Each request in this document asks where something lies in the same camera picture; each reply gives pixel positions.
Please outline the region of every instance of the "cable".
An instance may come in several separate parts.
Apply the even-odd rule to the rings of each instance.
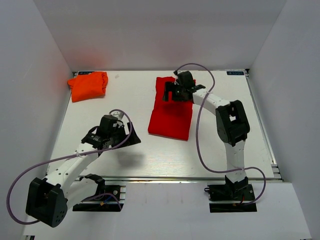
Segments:
[[[113,194],[111,194],[111,193],[107,193],[107,192],[102,193],[102,194],[99,194],[99,195],[96,195],[96,196],[87,197],[86,199],[82,200],[82,202],[84,202],[84,201],[91,201],[91,200],[94,200],[95,198],[99,198],[99,197],[103,197],[103,196],[110,196],[111,198],[113,198],[113,199],[116,201],[116,203],[118,204],[118,206],[119,206],[119,208],[120,208],[120,211],[122,210],[121,204],[120,204],[119,200],[116,198],[116,196],[113,195]]]
[[[36,221],[21,221],[19,220],[12,212],[12,209],[11,209],[11,206],[10,206],[10,197],[11,197],[11,193],[12,193],[12,190],[14,189],[14,186],[16,185],[16,183],[19,181],[19,179],[25,175],[27,172],[37,168],[37,167],[40,167],[42,165],[46,165],[46,164],[50,164],[50,163],[54,163],[54,162],[57,162],[57,161],[60,161],[60,160],[65,160],[65,159],[72,159],[72,158],[75,158],[78,156],[84,156],[84,155],[89,155],[89,154],[100,154],[100,153],[103,153],[103,152],[106,152],[106,151],[110,151],[110,150],[114,150],[118,147],[120,147],[122,144],[124,144],[130,137],[132,131],[133,131],[133,125],[132,125],[132,122],[131,122],[131,119],[130,117],[122,110],[120,109],[114,109],[112,111],[110,111],[110,114],[112,112],[121,112],[125,115],[125,117],[128,119],[128,122],[129,122],[129,125],[130,125],[130,130],[129,130],[129,134],[128,136],[126,136],[126,138],[120,142],[118,145],[116,146],[113,146],[111,148],[106,148],[106,149],[101,149],[101,150],[94,150],[94,151],[87,151],[87,152],[82,152],[82,153],[78,153],[78,154],[71,154],[71,155],[68,155],[68,156],[62,156],[62,157],[58,157],[58,158],[55,158],[55,159],[52,159],[52,160],[47,160],[47,161],[43,161],[43,162],[40,162],[40,163],[37,163],[29,168],[27,168],[26,170],[24,170],[22,173],[20,173],[16,179],[12,182],[11,186],[9,187],[9,190],[8,190],[8,193],[6,195],[6,209],[10,215],[10,217],[15,221],[17,222],[18,224],[21,224],[21,225],[31,225],[31,224],[36,224],[39,222],[39,220],[36,220]]]
[[[106,191],[104,191],[103,193],[105,193]],[[102,199],[103,198],[103,196],[102,197],[100,197],[99,199],[94,199],[94,200],[97,200],[97,201],[99,201],[100,199]]]
[[[244,200],[245,200],[245,195],[243,194],[243,195],[242,195],[241,202],[239,202],[239,203],[237,204],[237,206],[241,205],[241,204],[244,202]]]
[[[92,134],[93,131],[95,131],[99,126],[94,126],[93,128],[91,128],[89,131],[88,131],[88,134]]]
[[[203,69],[205,69],[206,71],[208,71],[208,73],[211,75],[212,77],[212,80],[213,80],[213,84],[212,86],[210,87],[209,91],[206,93],[206,95],[204,96],[203,98],[203,101],[200,105],[200,109],[199,109],[199,113],[198,113],[198,116],[197,116],[197,119],[196,119],[196,127],[195,127],[195,144],[196,144],[196,151],[198,153],[198,157],[199,157],[199,160],[202,164],[202,166],[208,170],[209,172],[211,173],[215,173],[215,174],[226,174],[226,173],[231,173],[231,172],[236,172],[236,171],[242,171],[243,169],[242,168],[235,168],[235,169],[230,169],[230,170],[224,170],[224,171],[217,171],[217,170],[212,170],[210,169],[209,167],[206,166],[203,158],[202,158],[202,155],[201,155],[201,152],[200,152],[200,146],[199,146],[199,124],[200,124],[200,116],[201,116],[201,112],[202,112],[202,109],[204,108],[204,105],[205,105],[205,102],[209,96],[209,94],[211,93],[211,91],[214,89],[215,85],[216,85],[216,80],[215,80],[215,77],[214,75],[211,73],[211,71],[206,68],[205,66],[201,65],[201,64],[198,64],[198,63],[186,63],[186,64],[183,64],[181,65],[180,67],[177,68],[176,71],[179,71],[181,68],[183,68],[184,66],[187,66],[187,65],[196,65],[196,66],[199,66]],[[259,194],[259,196],[257,196],[254,200],[248,202],[248,203],[244,203],[243,205],[250,205],[250,204],[253,204],[255,203],[258,199],[261,198],[261,196],[264,194],[265,192],[265,189],[266,189],[266,185],[267,185],[267,179],[266,179],[266,175],[264,174],[264,172],[255,167],[255,166],[249,166],[249,167],[245,167],[244,170],[250,170],[250,169],[255,169],[255,170],[258,170],[262,176],[263,176],[263,188],[262,188],[262,191],[261,193]]]
[[[111,198],[112,196],[109,196],[106,200],[103,201],[103,204],[106,204]]]

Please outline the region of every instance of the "folded orange towel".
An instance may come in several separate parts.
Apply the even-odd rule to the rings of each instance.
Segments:
[[[72,102],[75,103],[105,95],[108,76],[104,71],[94,71],[90,74],[78,75],[67,82],[71,88]]]

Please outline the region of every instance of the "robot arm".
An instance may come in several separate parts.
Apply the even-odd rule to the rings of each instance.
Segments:
[[[248,119],[239,101],[228,101],[219,96],[209,93],[203,85],[196,85],[189,71],[174,73],[176,81],[166,82],[164,90],[164,101],[169,101],[169,92],[173,101],[192,101],[216,116],[217,132],[224,142],[227,171],[245,167],[244,148],[247,134],[250,131]],[[227,192],[231,198],[238,197],[242,189],[248,185],[245,171],[238,170],[227,172],[225,176]]]
[[[81,140],[77,154],[108,149],[124,141],[128,136],[121,121],[123,116],[119,111],[104,115],[100,125],[93,127]],[[132,126],[130,136],[119,148],[140,142]],[[87,197],[103,193],[105,180],[98,175],[88,174],[81,177],[80,181],[75,181],[100,154],[95,152],[78,155],[67,159],[43,179],[36,177],[29,186],[26,213],[51,227],[56,227],[64,219],[68,209]]]

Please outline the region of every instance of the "white wall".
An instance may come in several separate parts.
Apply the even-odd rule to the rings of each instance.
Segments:
[[[73,71],[249,68],[285,0],[34,0]]]
[[[282,176],[320,239],[320,2],[289,0],[250,70]]]
[[[0,33],[0,233],[16,240],[23,226],[7,213],[7,191],[19,173],[50,157],[71,71],[32,0],[0,1]],[[21,220],[29,183],[44,173],[33,171],[13,192],[13,211]]]

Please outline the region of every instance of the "white tabletop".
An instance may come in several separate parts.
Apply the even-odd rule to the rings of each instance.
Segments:
[[[207,88],[212,79],[206,71],[191,71],[198,84]],[[213,92],[229,101],[240,100],[250,124],[245,143],[245,166],[263,170],[273,178],[270,156],[244,75],[227,75],[225,71],[213,71],[216,86]],[[199,106],[193,105],[189,140],[175,140],[148,134],[150,116],[154,108],[156,78],[172,76],[172,71],[108,71],[109,82],[104,97],[72,103],[65,113],[52,159],[75,151],[88,130],[100,123],[101,117],[113,109],[122,109],[131,118],[139,138],[136,144],[104,152],[81,175],[89,173],[103,177],[172,177],[172,178],[221,178],[221,174],[208,172],[201,165],[195,141],[195,126]],[[202,111],[199,142],[206,165],[215,170],[225,170],[226,151],[216,129],[216,117]],[[48,173],[62,162],[49,165]],[[246,171],[249,178],[261,178],[256,170]]]

